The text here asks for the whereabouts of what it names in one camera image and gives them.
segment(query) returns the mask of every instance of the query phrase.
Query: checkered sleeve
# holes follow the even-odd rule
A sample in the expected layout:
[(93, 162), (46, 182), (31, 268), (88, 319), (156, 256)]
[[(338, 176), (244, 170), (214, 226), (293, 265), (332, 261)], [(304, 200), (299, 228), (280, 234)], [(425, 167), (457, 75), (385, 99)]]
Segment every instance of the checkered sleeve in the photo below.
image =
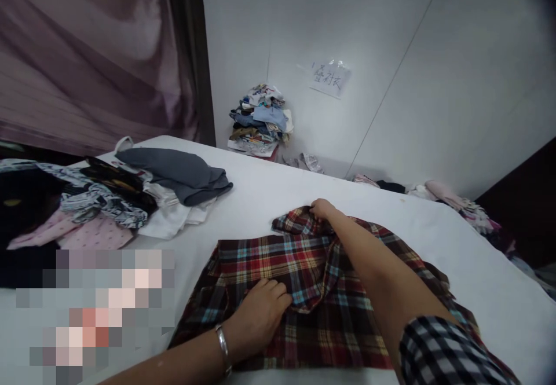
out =
[(407, 385), (516, 384), (464, 330), (439, 317), (405, 327), (400, 360)]

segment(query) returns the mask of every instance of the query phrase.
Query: fingers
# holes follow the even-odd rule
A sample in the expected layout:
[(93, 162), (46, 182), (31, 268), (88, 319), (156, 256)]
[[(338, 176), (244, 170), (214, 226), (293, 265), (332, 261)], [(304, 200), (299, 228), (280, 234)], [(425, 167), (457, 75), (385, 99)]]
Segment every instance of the fingers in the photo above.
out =
[(278, 285), (278, 281), (276, 281), (276, 280), (270, 280), (270, 281), (268, 281), (268, 282), (266, 283), (265, 288), (266, 288), (266, 289), (272, 289), (272, 288), (274, 288), (274, 287), (277, 286), (277, 285)]
[(280, 295), (284, 295), (286, 293), (286, 286), (283, 283), (276, 284), (272, 288), (271, 293), (274, 298), (279, 298)]
[(253, 291), (254, 289), (260, 289), (267, 284), (268, 284), (268, 279), (263, 278), (262, 280), (257, 282), (257, 284), (251, 290)]
[(278, 308), (281, 313), (284, 313), (286, 309), (291, 305), (292, 297), (290, 294), (282, 294), (278, 298)]

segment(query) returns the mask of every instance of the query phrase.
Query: pixelated area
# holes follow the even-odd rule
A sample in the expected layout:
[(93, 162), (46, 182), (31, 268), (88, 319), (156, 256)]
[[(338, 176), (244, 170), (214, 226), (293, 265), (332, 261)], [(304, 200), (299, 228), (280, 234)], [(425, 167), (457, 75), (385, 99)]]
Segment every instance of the pixelated area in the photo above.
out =
[(115, 350), (174, 330), (174, 251), (60, 250), (56, 262), (44, 274), (56, 289), (16, 291), (18, 309), (58, 314), (55, 326), (42, 326), (42, 345), (29, 349), (43, 384), (76, 385), (106, 368)]

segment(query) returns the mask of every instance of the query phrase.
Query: bangle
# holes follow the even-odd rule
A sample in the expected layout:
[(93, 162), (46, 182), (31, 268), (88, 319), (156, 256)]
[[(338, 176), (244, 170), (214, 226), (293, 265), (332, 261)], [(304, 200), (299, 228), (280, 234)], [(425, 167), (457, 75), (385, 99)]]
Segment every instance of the bangle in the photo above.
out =
[(214, 329), (216, 330), (216, 334), (218, 335), (218, 341), (220, 342), (222, 356), (224, 356), (224, 366), (226, 368), (224, 375), (225, 377), (228, 377), (232, 374), (232, 364), (230, 363), (230, 358), (228, 355), (228, 345), (226, 344), (226, 339), (224, 337), (224, 333), (222, 332), (222, 324), (217, 324)]

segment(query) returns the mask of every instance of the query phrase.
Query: bed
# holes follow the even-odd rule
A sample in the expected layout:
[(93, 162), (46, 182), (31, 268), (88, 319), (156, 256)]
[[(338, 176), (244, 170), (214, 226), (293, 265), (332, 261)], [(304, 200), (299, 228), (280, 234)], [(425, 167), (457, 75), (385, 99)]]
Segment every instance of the bed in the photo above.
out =
[[(490, 351), (523, 383), (548, 381), (546, 375), (554, 367), (556, 350), (556, 303), (449, 207), (169, 136), (156, 137), (137, 146), (195, 153), (209, 165), (224, 168), (234, 184), (231, 192), (218, 199), (205, 223), (186, 227), (170, 241), (138, 236), (126, 247), (174, 250), (176, 322), (219, 239), (249, 239), (271, 234), (273, 218), (323, 197), (347, 215), (390, 229), (423, 260), (437, 266), (449, 277), (457, 301), (474, 313)], [(100, 156), (108, 162), (113, 158), (111, 153)], [(52, 303), (47, 298), (50, 292), (35, 293), (45, 297), (42, 307), (17, 309), (16, 292), (0, 291), (3, 312), (0, 360), (4, 365), (1, 383), (41, 383), (43, 375), (46, 378), (52, 374), (43, 371), (41, 366), (29, 367), (29, 348), (41, 346), (42, 326), (64, 325), (67, 310), (64, 312), (63, 308), (66, 300), (70, 301), (66, 295), (83, 294), (55, 290), (58, 301)], [(87, 377), (83, 383), (98, 383), (163, 351), (171, 334), (152, 338), (149, 346), (136, 351), (111, 351), (109, 367)], [(94, 370), (85, 369), (86, 375)], [(234, 373), (229, 379), (229, 383), (243, 384), (317, 381), (321, 385), (397, 384), (393, 371), (379, 369), (257, 371)]]

